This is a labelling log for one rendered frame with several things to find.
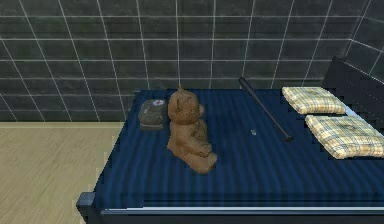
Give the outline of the brown teddy bear toy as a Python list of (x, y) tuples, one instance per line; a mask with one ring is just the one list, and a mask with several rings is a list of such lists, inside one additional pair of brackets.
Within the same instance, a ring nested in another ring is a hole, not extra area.
[(217, 162), (217, 155), (208, 141), (204, 112), (198, 97), (182, 86), (169, 98), (170, 138), (167, 148), (199, 174), (207, 174)]

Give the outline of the grey first aid box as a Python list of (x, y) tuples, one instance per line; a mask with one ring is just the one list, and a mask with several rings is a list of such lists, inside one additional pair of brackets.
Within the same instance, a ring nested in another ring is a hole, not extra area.
[(167, 104), (164, 99), (146, 100), (138, 119), (142, 130), (161, 130), (166, 121)]

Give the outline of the black baseball bat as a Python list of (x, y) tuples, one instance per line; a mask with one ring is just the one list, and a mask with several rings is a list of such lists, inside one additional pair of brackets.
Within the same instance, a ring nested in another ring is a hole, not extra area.
[(279, 129), (279, 131), (284, 136), (283, 141), (284, 142), (291, 142), (294, 140), (294, 137), (289, 135), (284, 128), (278, 123), (278, 121), (275, 119), (275, 117), (269, 112), (269, 110), (265, 107), (265, 105), (262, 103), (262, 101), (258, 98), (256, 95), (254, 89), (252, 86), (248, 83), (248, 81), (244, 77), (239, 77), (238, 82), (240, 86), (250, 95), (250, 97), (260, 105), (260, 107), (264, 110), (264, 112), (267, 114), (269, 119), (273, 122), (273, 124)]

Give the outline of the yellow checked pillow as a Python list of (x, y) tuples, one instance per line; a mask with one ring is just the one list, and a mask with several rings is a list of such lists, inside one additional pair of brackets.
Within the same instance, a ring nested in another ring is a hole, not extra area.
[(335, 159), (384, 158), (384, 135), (357, 117), (307, 115), (305, 123)]
[(299, 114), (345, 114), (344, 104), (322, 87), (283, 87), (282, 94)]

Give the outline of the blue bed with dark frame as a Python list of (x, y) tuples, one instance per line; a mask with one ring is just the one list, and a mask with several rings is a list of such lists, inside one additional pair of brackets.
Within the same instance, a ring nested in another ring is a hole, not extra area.
[(200, 175), (167, 148), (169, 129), (143, 131), (138, 114), (170, 90), (141, 90), (91, 192), (86, 224), (384, 224), (384, 159), (333, 158), (278, 89), (199, 89), (218, 155)]

